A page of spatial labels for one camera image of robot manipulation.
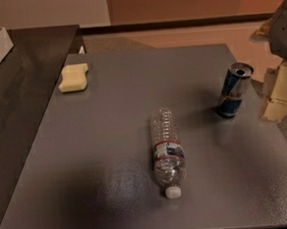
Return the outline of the clear plastic water bottle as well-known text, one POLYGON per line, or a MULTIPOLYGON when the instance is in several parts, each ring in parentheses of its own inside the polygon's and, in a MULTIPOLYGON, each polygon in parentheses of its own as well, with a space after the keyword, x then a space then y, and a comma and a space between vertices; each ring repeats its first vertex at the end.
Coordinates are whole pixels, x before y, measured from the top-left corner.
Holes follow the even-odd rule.
POLYGON ((150 117, 154 176, 170 200, 182 195, 181 183, 186 177, 185 151, 181 147, 174 112, 159 108, 150 117))

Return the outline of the yellow sponge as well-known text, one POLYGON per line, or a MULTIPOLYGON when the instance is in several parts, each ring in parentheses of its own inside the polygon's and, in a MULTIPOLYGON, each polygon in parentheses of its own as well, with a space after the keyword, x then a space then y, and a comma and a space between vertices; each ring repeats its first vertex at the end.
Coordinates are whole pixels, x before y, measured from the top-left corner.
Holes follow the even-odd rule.
POLYGON ((87 71, 87 63, 64 66, 61 73, 62 81, 59 85, 59 90, 62 93, 85 90, 88 83, 86 79, 87 71))

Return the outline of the blue silver energy drink can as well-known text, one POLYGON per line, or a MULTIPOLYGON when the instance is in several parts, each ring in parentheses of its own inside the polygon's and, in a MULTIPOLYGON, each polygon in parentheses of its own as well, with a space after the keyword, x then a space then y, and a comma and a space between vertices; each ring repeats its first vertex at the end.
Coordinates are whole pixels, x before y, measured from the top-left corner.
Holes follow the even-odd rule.
POLYGON ((247 63, 233 63, 227 70, 226 78, 217 104, 221 117, 233 118, 243 101, 252 80, 254 69, 247 63))

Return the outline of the dark side table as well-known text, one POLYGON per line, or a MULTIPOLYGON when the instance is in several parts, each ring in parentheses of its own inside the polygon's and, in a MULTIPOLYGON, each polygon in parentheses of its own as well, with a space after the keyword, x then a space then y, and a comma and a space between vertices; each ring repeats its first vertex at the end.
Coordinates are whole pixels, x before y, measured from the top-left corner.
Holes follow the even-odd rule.
POLYGON ((14 48, 0 64, 0 224, 62 66, 84 45, 78 25, 9 35, 14 48))

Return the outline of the cream gripper at right edge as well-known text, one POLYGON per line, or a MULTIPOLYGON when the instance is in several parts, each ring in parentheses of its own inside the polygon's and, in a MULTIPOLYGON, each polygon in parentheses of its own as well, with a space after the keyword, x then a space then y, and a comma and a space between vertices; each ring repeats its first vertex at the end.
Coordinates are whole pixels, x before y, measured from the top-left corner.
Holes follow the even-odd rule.
POLYGON ((250 40, 267 41, 271 53, 281 58, 276 69, 268 68, 264 74, 260 110, 264 120, 281 122, 287 115, 287 0, 251 34, 250 40))

